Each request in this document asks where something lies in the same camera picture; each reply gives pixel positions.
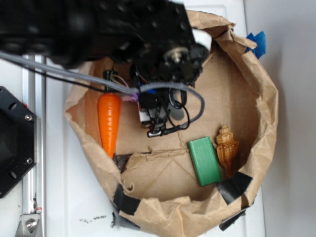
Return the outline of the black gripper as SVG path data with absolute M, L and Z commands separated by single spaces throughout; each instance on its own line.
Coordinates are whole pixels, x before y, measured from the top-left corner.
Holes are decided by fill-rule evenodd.
M 185 130 L 202 116 L 205 101 L 201 95 L 194 93 L 201 103 L 196 116 L 190 117 L 186 104 L 187 94 L 192 92 L 208 53 L 207 48 L 195 43 L 190 47 L 173 48 L 157 62 L 145 58 L 125 59 L 121 55 L 110 57 L 117 63 L 131 64 L 132 85 L 139 89 L 139 106 L 149 116 L 144 122 L 149 129 L 148 137 Z

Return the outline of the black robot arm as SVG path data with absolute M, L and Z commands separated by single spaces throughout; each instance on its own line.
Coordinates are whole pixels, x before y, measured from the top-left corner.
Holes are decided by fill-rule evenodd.
M 130 64 L 131 87 L 105 86 L 137 94 L 149 115 L 148 136 L 184 130 L 192 91 L 209 54 L 196 42 L 184 5 L 169 0 L 3 0 L 0 3 L 2 59 L 51 75 L 93 81 L 73 72 L 85 61 L 109 57 Z

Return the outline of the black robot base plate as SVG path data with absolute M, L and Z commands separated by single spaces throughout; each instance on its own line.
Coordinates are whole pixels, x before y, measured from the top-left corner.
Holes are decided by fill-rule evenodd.
M 0 87 L 0 197 L 4 198 L 34 167 L 36 116 Z

